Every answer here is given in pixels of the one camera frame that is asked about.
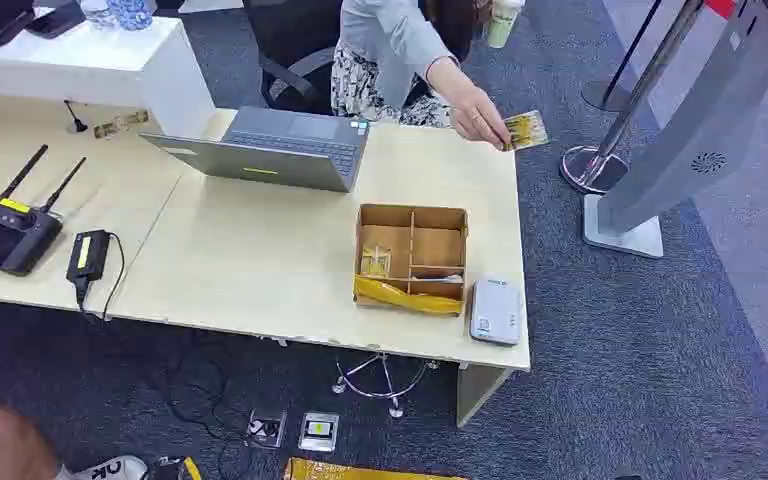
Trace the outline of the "person's hand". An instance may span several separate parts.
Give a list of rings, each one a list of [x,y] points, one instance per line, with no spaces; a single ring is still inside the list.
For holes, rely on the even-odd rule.
[[[509,130],[484,90],[469,86],[456,92],[451,100],[450,118],[453,128],[464,139],[489,143],[499,151],[510,148]]]

